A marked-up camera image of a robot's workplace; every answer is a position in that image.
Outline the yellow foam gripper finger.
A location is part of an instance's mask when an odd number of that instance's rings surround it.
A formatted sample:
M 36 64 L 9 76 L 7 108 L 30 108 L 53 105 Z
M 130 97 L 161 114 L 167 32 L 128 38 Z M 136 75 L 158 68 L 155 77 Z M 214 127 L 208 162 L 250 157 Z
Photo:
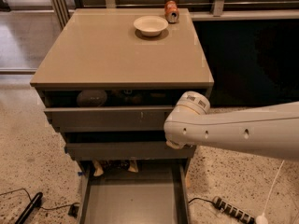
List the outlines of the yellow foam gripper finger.
M 170 141 L 170 140 L 167 140 L 166 144 L 173 149 L 183 149 L 185 147 L 185 145 L 178 144 L 178 143 Z

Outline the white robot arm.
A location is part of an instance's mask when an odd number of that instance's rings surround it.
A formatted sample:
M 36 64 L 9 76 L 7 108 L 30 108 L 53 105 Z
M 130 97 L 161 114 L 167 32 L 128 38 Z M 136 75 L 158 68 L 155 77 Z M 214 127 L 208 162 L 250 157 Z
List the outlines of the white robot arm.
M 299 103 L 210 114 L 208 99 L 186 91 L 164 122 L 175 149 L 206 146 L 299 161 Z

